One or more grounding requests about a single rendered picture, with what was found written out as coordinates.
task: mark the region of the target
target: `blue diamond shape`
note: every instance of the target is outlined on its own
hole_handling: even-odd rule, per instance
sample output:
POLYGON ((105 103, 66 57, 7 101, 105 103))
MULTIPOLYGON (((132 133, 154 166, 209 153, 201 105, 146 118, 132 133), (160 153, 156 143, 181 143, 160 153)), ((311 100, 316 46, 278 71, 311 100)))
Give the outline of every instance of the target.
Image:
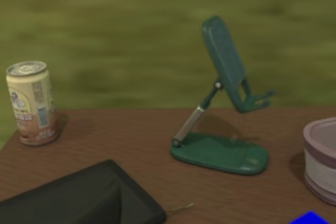
POLYGON ((293 220, 290 224, 329 224, 323 220, 320 216, 315 214, 313 211, 302 215, 296 220, 293 220))

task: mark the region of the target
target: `green background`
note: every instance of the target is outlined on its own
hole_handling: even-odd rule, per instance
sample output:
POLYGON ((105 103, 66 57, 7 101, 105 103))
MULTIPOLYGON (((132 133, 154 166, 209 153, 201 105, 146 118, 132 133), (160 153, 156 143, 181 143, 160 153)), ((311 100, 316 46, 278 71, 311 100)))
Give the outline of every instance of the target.
POLYGON ((59 108, 195 107, 216 78, 213 14, 273 106, 335 104, 335 0, 0 0, 0 142, 15 129, 5 69, 23 60, 48 64, 59 108))

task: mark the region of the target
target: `silver metal rod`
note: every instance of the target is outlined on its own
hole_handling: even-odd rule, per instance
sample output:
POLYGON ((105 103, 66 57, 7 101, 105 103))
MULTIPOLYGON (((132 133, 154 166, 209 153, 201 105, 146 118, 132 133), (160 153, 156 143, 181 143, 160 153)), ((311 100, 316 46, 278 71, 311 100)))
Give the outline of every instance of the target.
POLYGON ((201 118, 205 110, 203 110, 200 106, 197 107, 196 110, 189 116, 187 121, 183 124, 181 129, 178 131, 178 133, 175 135, 174 139, 177 139, 178 141, 182 141, 187 134, 193 129, 197 121, 201 118))

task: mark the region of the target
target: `can top rim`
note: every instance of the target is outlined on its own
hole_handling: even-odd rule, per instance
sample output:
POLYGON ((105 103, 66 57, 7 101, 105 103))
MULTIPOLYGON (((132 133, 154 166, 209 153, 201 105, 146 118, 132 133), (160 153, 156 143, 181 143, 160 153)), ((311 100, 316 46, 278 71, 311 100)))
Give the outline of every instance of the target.
POLYGON ((47 69, 42 61, 23 61, 9 66, 6 73, 9 76, 24 77, 38 74, 47 69))

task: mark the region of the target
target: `round container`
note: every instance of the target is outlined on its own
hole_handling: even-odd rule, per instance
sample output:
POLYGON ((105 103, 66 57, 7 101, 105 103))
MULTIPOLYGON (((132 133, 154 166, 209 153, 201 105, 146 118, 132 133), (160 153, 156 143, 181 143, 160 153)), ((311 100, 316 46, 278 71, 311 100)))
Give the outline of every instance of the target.
POLYGON ((304 130, 307 187, 336 205, 336 118, 314 121, 304 130))
POLYGON ((8 67, 6 73, 20 141, 38 146, 55 140, 58 130, 47 65, 25 61, 8 67))

